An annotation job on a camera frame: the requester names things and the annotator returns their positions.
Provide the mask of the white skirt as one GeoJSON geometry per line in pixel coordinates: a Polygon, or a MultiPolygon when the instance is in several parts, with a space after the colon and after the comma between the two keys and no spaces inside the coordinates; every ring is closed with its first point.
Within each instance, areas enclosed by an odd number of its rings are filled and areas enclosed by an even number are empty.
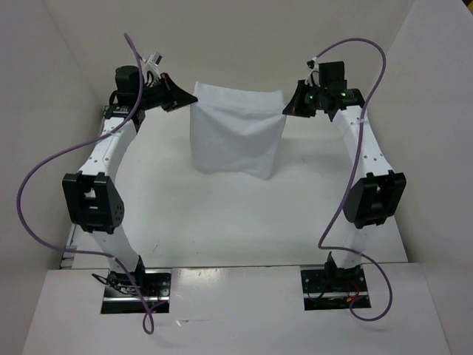
{"type": "Polygon", "coordinates": [[[255,92],[197,82],[190,108],[194,168],[242,172],[267,180],[279,154],[286,116],[283,91],[255,92]]]}

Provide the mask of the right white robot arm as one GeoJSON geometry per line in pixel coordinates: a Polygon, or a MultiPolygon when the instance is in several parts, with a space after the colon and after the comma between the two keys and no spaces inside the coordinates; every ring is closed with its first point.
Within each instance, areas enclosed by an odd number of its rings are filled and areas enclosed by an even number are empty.
{"type": "Polygon", "coordinates": [[[361,255],[378,227],[391,218],[406,187],[406,176],[396,172],[382,153],[370,126],[367,103],[359,89],[350,89],[344,62],[309,61],[309,77],[300,80],[283,114],[310,118],[327,114],[349,152],[355,174],[343,195],[340,213],[349,224],[342,246],[329,247],[324,282],[342,290],[360,269],[361,255]]]}

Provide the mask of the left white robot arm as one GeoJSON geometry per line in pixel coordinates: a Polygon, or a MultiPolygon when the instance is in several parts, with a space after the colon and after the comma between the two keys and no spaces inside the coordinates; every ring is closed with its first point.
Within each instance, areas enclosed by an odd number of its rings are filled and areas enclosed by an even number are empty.
{"type": "Polygon", "coordinates": [[[166,112],[190,106],[198,100],[178,87],[168,74],[136,66],[115,71],[116,89],[103,113],[104,139],[97,142],[83,166],[62,180],[71,221],[80,226],[109,258],[109,285],[120,282],[128,294],[146,290],[148,280],[140,255],[131,247],[122,227],[125,204],[115,178],[131,142],[144,121],[145,112],[166,112]]]}

